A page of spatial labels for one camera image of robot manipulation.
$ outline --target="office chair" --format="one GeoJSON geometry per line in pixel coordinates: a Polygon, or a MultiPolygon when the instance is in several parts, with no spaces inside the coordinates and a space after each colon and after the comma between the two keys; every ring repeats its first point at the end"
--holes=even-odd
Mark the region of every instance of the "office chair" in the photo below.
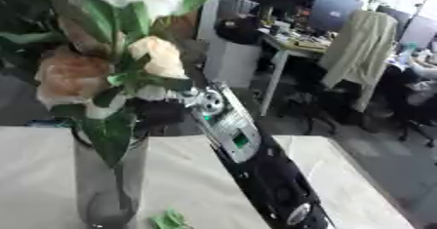
{"type": "Polygon", "coordinates": [[[298,113],[303,116],[306,123],[303,134],[312,134],[315,121],[327,125],[329,133],[335,134],[337,126],[333,121],[333,113],[339,114],[348,110],[350,103],[359,96],[359,86],[342,81],[334,88],[327,89],[320,82],[326,70],[316,62],[295,61],[292,66],[289,70],[297,81],[293,85],[297,98],[287,98],[284,105],[278,109],[278,117],[298,113]]]}
{"type": "Polygon", "coordinates": [[[434,147],[435,138],[424,127],[437,126],[437,95],[420,105],[409,104],[408,97],[414,91],[408,85],[416,83],[418,76],[412,69],[406,69],[402,73],[397,71],[399,69],[395,66],[386,69],[378,92],[384,96],[388,108],[393,111],[392,117],[400,125],[402,134],[399,140],[408,140],[409,131],[413,130],[428,140],[427,147],[434,147]]]}

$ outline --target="desk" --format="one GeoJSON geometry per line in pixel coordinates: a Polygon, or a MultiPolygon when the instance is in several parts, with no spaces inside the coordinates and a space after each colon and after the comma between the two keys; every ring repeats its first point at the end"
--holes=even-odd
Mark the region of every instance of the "desk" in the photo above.
{"type": "MultiPolygon", "coordinates": [[[[338,229],[413,229],[342,153],[319,136],[275,136],[338,229]]],[[[80,229],[67,129],[0,128],[0,228],[80,229]]],[[[152,137],[137,229],[165,209],[199,229],[267,229],[203,135],[152,137]]]]}
{"type": "Polygon", "coordinates": [[[273,99],[273,95],[278,86],[279,80],[281,79],[282,71],[284,70],[285,64],[289,56],[294,57],[319,57],[324,54],[327,49],[315,49],[309,47],[300,47],[294,42],[280,41],[275,37],[264,34],[263,40],[269,45],[278,50],[273,63],[275,64],[275,70],[268,83],[267,91],[265,92],[264,98],[262,100],[260,115],[265,116],[267,114],[270,102],[273,99]]]}

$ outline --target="glass vase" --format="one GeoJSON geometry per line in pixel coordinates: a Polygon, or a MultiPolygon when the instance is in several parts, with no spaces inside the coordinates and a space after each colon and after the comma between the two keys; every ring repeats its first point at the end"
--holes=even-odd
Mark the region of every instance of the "glass vase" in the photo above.
{"type": "Polygon", "coordinates": [[[127,228],[139,208],[148,135],[132,143],[114,168],[75,130],[73,136],[80,218],[88,228],[127,228]]]}

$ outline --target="table surface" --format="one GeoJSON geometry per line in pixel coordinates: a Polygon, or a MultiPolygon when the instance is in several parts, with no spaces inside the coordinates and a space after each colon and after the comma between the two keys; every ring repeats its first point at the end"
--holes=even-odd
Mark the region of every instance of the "table surface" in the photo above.
{"type": "MultiPolygon", "coordinates": [[[[298,52],[307,52],[307,53],[313,53],[313,54],[324,54],[327,50],[328,47],[325,48],[311,48],[311,47],[303,47],[303,46],[299,46],[298,44],[296,44],[296,42],[298,42],[298,40],[291,40],[288,39],[287,41],[278,39],[270,34],[264,34],[263,35],[264,40],[266,40],[267,42],[269,42],[270,44],[273,44],[274,47],[279,47],[277,48],[278,50],[282,49],[282,50],[289,50],[289,51],[298,51],[298,52]]],[[[313,43],[315,46],[321,46],[320,43],[313,43]]]]}
{"type": "MultiPolygon", "coordinates": [[[[0,128],[0,228],[83,228],[75,209],[72,138],[66,129],[0,128]]],[[[319,136],[275,136],[344,229],[413,228],[319,136]]],[[[267,229],[203,135],[152,137],[137,229],[174,208],[194,228],[267,229]]]]}

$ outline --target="beige jacket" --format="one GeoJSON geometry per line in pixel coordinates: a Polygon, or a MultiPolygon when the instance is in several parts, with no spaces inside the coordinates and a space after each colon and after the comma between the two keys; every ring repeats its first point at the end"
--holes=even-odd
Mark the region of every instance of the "beige jacket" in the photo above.
{"type": "Polygon", "coordinates": [[[381,77],[396,33],[396,19],[370,11],[352,13],[319,65],[328,70],[322,83],[332,88],[341,80],[362,86],[354,109],[363,112],[381,77]]]}

